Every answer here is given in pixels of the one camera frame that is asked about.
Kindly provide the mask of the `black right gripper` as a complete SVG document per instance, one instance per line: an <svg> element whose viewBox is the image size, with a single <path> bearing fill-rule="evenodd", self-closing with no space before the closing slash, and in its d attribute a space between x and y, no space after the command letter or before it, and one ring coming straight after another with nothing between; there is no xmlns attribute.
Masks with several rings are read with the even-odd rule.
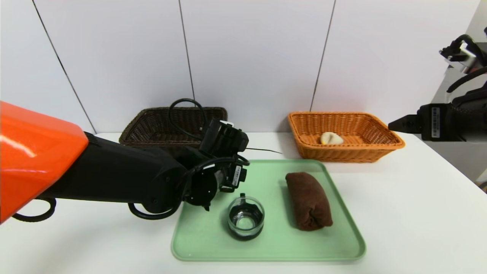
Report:
<svg viewBox="0 0 487 274"><path fill-rule="evenodd" d="M431 142L486 142L486 99L428 104L419 115L406 115L388 123L388 129L408 134L421 134Z"/></svg>

